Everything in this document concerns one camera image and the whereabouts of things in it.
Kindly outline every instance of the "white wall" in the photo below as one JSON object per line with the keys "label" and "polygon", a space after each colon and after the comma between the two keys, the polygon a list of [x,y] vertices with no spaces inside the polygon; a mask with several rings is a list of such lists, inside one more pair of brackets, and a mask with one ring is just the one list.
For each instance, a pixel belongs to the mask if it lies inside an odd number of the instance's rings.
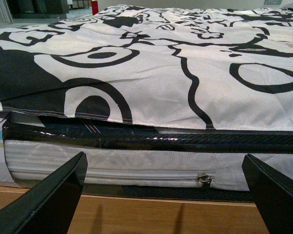
{"label": "white wall", "polygon": [[[155,8],[225,8],[249,10],[261,7],[278,8],[280,5],[264,5],[264,0],[98,0],[99,10],[117,4],[136,5]],[[283,0],[281,5],[292,3],[293,0]]]}

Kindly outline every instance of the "zipper pull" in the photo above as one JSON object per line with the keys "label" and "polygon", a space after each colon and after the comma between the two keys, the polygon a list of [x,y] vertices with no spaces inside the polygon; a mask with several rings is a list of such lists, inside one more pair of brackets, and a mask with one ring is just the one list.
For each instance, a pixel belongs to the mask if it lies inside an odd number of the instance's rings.
{"label": "zipper pull", "polygon": [[203,184],[202,189],[205,189],[209,188],[212,179],[209,175],[199,175],[197,180]]}

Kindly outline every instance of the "white fabric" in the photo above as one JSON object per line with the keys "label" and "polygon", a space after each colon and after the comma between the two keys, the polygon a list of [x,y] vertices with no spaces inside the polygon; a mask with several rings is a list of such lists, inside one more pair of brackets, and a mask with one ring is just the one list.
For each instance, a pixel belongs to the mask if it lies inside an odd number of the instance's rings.
{"label": "white fabric", "polygon": [[12,15],[6,0],[0,0],[0,23],[12,23]]}
{"label": "white fabric", "polygon": [[[52,104],[64,99],[52,110],[43,98],[39,105],[31,103],[30,95],[22,102],[26,106],[16,103],[5,110],[182,129],[293,131],[293,86],[288,89],[293,84],[293,14],[132,8],[118,5],[89,18],[1,29],[6,58],[22,51],[34,58],[35,71],[47,72],[40,78],[44,83],[32,74],[28,84],[11,85],[13,89],[31,92],[49,84],[59,93],[67,89],[61,97],[50,98]],[[132,26],[110,25],[124,18]],[[27,69],[18,75],[24,77]],[[97,79],[115,90],[75,85],[79,78]],[[76,87],[67,88],[66,82]],[[281,91],[271,91],[278,86]],[[90,97],[107,104],[100,108],[91,100],[87,106],[93,113],[78,112]],[[110,108],[110,115],[96,113],[96,107]]]}
{"label": "white fabric", "polygon": [[[248,190],[241,167],[245,154],[105,150],[16,140],[6,140],[4,146],[10,172],[21,179],[42,179],[83,151],[88,160],[86,181],[89,183],[127,185],[131,178],[135,185],[200,187],[192,176],[209,175],[212,188]],[[254,155],[293,179],[293,155]],[[160,180],[163,174],[170,175],[170,179]],[[159,180],[152,180],[156,175]],[[176,177],[184,179],[178,183]]]}

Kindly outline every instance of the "black plastic wrap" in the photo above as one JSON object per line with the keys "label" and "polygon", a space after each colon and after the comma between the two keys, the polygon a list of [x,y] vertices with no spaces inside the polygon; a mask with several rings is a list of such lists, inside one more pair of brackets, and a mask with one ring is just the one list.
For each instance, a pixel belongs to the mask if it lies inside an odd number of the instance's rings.
{"label": "black plastic wrap", "polygon": [[60,142],[104,149],[293,154],[293,132],[206,130],[198,134],[101,134],[76,131],[69,127],[44,128],[10,123],[3,128],[3,138]]}

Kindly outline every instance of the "white mattress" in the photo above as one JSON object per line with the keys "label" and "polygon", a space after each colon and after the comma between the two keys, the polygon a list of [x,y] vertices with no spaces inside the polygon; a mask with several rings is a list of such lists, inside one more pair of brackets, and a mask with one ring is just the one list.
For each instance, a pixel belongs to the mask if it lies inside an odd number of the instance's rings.
{"label": "white mattress", "polygon": [[[212,188],[248,191],[242,153],[106,150],[17,140],[6,140],[4,149],[8,169],[17,179],[41,180],[83,151],[88,160],[86,183],[201,187],[198,177],[208,175]],[[293,155],[254,155],[293,179]]]}

